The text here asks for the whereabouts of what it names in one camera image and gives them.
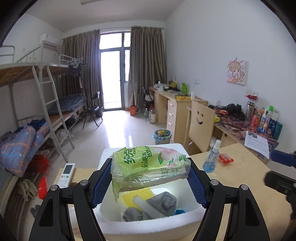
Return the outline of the white foam box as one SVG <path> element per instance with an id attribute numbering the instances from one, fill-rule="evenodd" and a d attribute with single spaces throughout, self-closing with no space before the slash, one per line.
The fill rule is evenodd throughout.
<path id="1" fill-rule="evenodd" d="M 181 144 L 115 149 L 110 157 L 111 183 L 95 209 L 107 240 L 176 240 L 198 229 L 205 209 Z"/>

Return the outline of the green tissue pack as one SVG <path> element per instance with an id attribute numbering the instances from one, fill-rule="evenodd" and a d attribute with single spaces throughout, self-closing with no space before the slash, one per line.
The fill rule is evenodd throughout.
<path id="1" fill-rule="evenodd" d="M 120 192 L 187 178 L 190 169 L 189 158 L 172 148 L 122 148 L 113 153 L 111 163 L 114 198 L 118 200 Z"/>

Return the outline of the black folding chair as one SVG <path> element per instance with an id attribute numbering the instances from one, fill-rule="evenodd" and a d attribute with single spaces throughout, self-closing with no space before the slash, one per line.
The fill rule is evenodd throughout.
<path id="1" fill-rule="evenodd" d="M 100 110 L 100 106 L 97 103 L 99 101 L 99 96 L 100 96 L 100 92 L 98 91 L 87 102 L 86 109 L 84 109 L 84 111 L 82 112 L 82 114 L 84 116 L 84 121 L 83 121 L 83 127 L 82 127 L 82 129 L 84 129 L 84 127 L 85 127 L 86 119 L 88 118 L 88 116 L 90 116 L 89 122 L 91 120 L 94 120 L 96 126 L 97 127 L 100 127 L 100 124 L 98 124 L 97 121 L 96 121 L 96 119 L 95 119 L 95 114 Z"/>

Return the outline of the brown curtain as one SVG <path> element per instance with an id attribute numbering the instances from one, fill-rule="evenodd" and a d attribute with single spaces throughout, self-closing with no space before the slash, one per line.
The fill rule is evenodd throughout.
<path id="1" fill-rule="evenodd" d="M 165 48 L 161 28 L 132 27 L 128 81 L 129 105 L 138 106 L 138 95 L 156 82 L 167 82 Z"/>
<path id="2" fill-rule="evenodd" d="M 62 54 L 81 59 L 80 74 L 75 70 L 63 77 L 62 95 L 82 93 L 90 102 L 100 92 L 98 104 L 103 106 L 103 90 L 101 81 L 100 31 L 94 30 L 63 39 Z"/>

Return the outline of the white air conditioner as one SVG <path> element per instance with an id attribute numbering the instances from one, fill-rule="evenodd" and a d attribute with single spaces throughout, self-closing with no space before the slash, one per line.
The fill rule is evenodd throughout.
<path id="1" fill-rule="evenodd" d="M 57 47 L 60 45 L 60 40 L 49 34 L 43 34 L 40 36 L 40 40 L 39 40 L 39 44 L 41 45 L 42 43 L 53 46 L 53 47 Z"/>

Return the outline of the white foam stick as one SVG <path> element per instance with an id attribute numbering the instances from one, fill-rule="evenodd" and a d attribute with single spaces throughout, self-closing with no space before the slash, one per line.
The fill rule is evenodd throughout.
<path id="1" fill-rule="evenodd" d="M 165 216 L 159 212 L 157 209 L 155 209 L 153 206 L 151 206 L 149 203 L 147 203 L 145 200 L 143 200 L 140 196 L 136 195 L 133 200 L 135 205 L 137 205 L 143 212 L 145 212 L 147 215 L 149 215 L 153 219 L 157 218 L 164 218 Z"/>

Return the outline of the white paper sheet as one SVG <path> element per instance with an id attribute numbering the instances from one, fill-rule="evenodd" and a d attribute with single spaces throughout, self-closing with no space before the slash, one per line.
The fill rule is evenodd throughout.
<path id="1" fill-rule="evenodd" d="M 266 138 L 246 131 L 244 146 L 260 153 L 265 158 L 269 159 L 269 146 Z"/>

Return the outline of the patterned desk mat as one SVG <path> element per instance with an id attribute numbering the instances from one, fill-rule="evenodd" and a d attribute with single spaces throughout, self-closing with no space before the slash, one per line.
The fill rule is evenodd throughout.
<path id="1" fill-rule="evenodd" d="M 222 132 L 225 132 L 234 140 L 244 144 L 246 131 L 250 131 L 267 139 L 270 152 L 272 152 L 279 145 L 279 142 L 273 137 L 266 133 L 259 133 L 256 128 L 248 126 L 245 121 L 239 120 L 238 118 L 229 114 L 221 113 L 222 109 L 219 108 L 214 108 L 214 111 L 215 114 L 220 118 L 220 121 L 214 124 L 215 127 L 222 130 Z"/>

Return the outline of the right brown curtain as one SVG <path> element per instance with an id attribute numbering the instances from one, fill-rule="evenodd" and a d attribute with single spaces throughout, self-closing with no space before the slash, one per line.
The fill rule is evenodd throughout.
<path id="1" fill-rule="evenodd" d="M 156 82 L 167 82 L 165 48 L 161 28 L 132 27 L 128 81 L 129 105 L 138 106 L 138 95 Z"/>

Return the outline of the wooden desk with drawers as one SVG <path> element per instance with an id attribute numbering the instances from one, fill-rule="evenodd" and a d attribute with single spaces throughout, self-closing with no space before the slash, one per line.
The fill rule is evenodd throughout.
<path id="1" fill-rule="evenodd" d="M 154 95 L 154 109 L 158 124 L 165 124 L 172 134 L 171 142 L 184 144 L 187 128 L 188 109 L 192 100 L 178 100 L 172 92 L 159 92 L 153 87 L 149 93 Z"/>

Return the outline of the red snack packet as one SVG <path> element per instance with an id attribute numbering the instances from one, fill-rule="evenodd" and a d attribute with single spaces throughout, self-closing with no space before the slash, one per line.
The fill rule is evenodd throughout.
<path id="1" fill-rule="evenodd" d="M 221 165 L 228 165 L 232 162 L 234 162 L 234 160 L 227 154 L 222 153 L 219 155 L 218 161 Z"/>

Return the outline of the ceiling tube light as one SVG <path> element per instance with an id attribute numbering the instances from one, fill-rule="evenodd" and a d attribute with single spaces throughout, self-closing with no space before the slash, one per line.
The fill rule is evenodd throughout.
<path id="1" fill-rule="evenodd" d="M 85 4 L 90 4 L 90 3 L 96 3 L 96 2 L 99 2 L 99 1 L 105 1 L 105 0 L 82 0 L 82 1 L 80 1 L 80 3 L 82 5 L 85 5 Z"/>

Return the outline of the grey sock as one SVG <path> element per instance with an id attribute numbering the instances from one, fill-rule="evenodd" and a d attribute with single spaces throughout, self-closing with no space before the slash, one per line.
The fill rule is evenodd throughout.
<path id="1" fill-rule="evenodd" d="M 122 214 L 123 221 L 130 222 L 153 219 L 134 204 L 132 200 L 136 195 L 140 196 L 165 217 L 172 216 L 176 210 L 177 198 L 169 192 L 165 191 L 157 195 L 154 195 L 149 189 L 129 192 L 122 196 L 122 202 L 126 207 Z"/>

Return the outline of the blue spray bottle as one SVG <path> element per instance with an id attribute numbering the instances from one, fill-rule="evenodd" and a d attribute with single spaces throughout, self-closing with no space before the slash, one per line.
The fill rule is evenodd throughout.
<path id="1" fill-rule="evenodd" d="M 219 159 L 219 149 L 220 149 L 221 141 L 217 140 L 213 148 L 209 151 L 208 156 L 203 164 L 203 170 L 206 173 L 211 173 L 215 170 L 216 164 Z"/>

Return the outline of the balcony glass door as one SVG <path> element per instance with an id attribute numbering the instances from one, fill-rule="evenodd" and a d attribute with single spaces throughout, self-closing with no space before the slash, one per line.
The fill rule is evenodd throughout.
<path id="1" fill-rule="evenodd" d="M 104 109 L 126 109 L 129 107 L 130 32 L 101 35 L 99 49 Z"/>

